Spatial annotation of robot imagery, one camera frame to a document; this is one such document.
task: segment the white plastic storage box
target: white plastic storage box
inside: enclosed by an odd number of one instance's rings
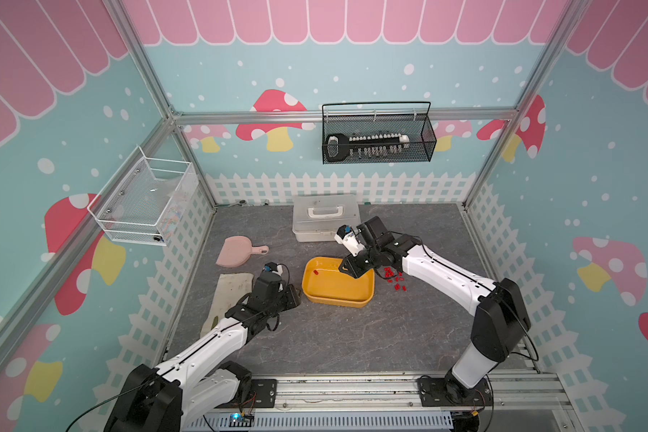
[[[293,232],[300,242],[334,241],[341,225],[360,225],[355,195],[296,196]]]

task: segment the mounting plate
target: mounting plate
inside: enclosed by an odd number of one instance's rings
[[[417,388],[420,392],[422,406],[455,406],[447,397],[444,378],[420,377],[417,379]],[[465,401],[465,406],[482,407],[482,398],[485,399],[485,406],[492,405],[492,392],[490,392],[487,379],[483,378],[473,389],[473,393]]]

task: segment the pink dustpan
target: pink dustpan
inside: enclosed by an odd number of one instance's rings
[[[250,256],[266,255],[268,251],[268,246],[252,247],[252,241],[245,236],[228,237],[223,242],[216,264],[228,268],[240,267],[247,263]]]

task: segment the box handle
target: box handle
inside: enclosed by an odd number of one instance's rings
[[[336,210],[336,213],[314,213],[314,210]],[[310,218],[313,219],[326,219],[326,218],[338,218],[343,215],[343,205],[337,205],[336,207],[323,207],[323,208],[314,208],[310,207],[307,209],[307,214]]]

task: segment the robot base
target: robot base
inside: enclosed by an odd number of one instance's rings
[[[449,398],[449,393],[446,391],[446,378],[420,377],[417,379],[417,387],[420,390],[422,406],[447,408],[460,405],[482,408],[482,398],[485,400],[485,406],[492,405],[492,392],[485,378],[481,379],[475,388],[468,390],[468,396],[458,404]]]

